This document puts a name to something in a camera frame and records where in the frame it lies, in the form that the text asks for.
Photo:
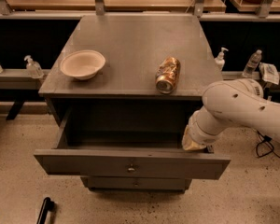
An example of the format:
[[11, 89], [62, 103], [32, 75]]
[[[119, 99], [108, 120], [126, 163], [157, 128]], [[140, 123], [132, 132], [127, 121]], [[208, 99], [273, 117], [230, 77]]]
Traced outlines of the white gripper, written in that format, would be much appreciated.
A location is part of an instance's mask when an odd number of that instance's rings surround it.
[[182, 137], [182, 148], [186, 151], [203, 150], [214, 143], [223, 132], [223, 120], [215, 118], [206, 110], [195, 111]]

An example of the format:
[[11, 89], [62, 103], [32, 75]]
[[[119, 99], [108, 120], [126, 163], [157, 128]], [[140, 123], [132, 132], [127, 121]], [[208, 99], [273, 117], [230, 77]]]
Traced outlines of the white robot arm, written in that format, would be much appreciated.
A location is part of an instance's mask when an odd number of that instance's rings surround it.
[[236, 125], [256, 129], [280, 143], [280, 104], [264, 99], [262, 87], [254, 79], [210, 84], [203, 92], [203, 107], [189, 118], [182, 148], [204, 149]]

